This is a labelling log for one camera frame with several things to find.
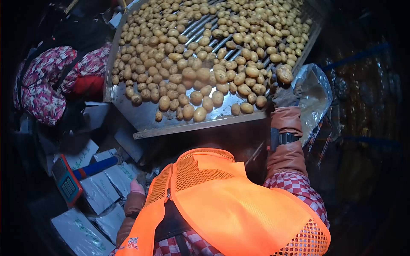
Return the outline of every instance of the pink glove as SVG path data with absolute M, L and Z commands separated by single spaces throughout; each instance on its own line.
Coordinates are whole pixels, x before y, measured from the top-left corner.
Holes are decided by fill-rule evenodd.
M 131 193 L 140 193 L 140 194 L 145 195 L 144 188 L 142 187 L 141 184 L 137 182 L 135 178 L 131 181 L 130 187 L 131 187 Z

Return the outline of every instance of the work glove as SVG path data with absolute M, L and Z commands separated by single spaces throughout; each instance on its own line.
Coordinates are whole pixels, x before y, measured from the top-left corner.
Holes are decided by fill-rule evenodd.
M 271 89 L 274 90 L 272 102 L 275 108 L 298 106 L 302 95 L 302 79 L 296 81 L 295 89 L 290 84 L 283 84 L 280 81 L 272 83 Z

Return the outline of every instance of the vest zipper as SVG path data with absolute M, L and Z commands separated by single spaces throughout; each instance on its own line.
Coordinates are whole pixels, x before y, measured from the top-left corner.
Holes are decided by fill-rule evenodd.
M 170 170 L 171 177 L 172 177 L 172 173 L 173 173 L 172 167 L 173 167 L 173 166 L 171 166 L 171 170 Z M 169 178 L 169 181 L 168 181 L 168 188 L 167 188 L 167 190 L 166 190 L 166 199 L 165 199 L 165 202 L 167 202 L 168 199 L 170 199 L 170 200 L 172 201 L 172 197 L 171 197 L 171 177 Z

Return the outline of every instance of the red and white checkered shirt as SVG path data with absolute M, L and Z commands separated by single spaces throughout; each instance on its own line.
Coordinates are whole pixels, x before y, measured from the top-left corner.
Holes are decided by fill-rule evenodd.
M 294 194 L 316 212 L 327 228 L 330 227 L 325 204 L 319 193 L 310 187 L 309 179 L 305 175 L 293 171 L 276 173 L 271 178 L 266 179 L 263 186 L 267 188 L 281 188 Z M 192 230 L 182 234 L 185 237 L 185 242 L 191 254 L 197 256 L 222 256 L 222 253 L 202 239 L 195 231 Z M 109 256 L 114 256 L 117 251 L 118 247 Z M 181 253 L 175 237 L 156 242 L 153 255 L 180 256 Z

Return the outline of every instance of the pink floral jacket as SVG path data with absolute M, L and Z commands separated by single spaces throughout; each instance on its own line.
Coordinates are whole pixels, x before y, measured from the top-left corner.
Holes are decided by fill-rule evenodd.
M 77 78 L 82 76 L 103 77 L 107 65 L 111 43 L 84 55 L 68 73 L 57 90 L 52 86 L 60 78 L 64 67 L 77 56 L 77 51 L 70 46 L 49 49 L 35 58 L 23 77 L 21 87 L 21 105 L 29 114 L 43 124 L 54 126 L 66 108 L 65 95 L 73 91 Z M 13 91 L 13 104 L 20 109 L 17 97 L 17 81 L 20 79 L 24 63 L 20 64 Z

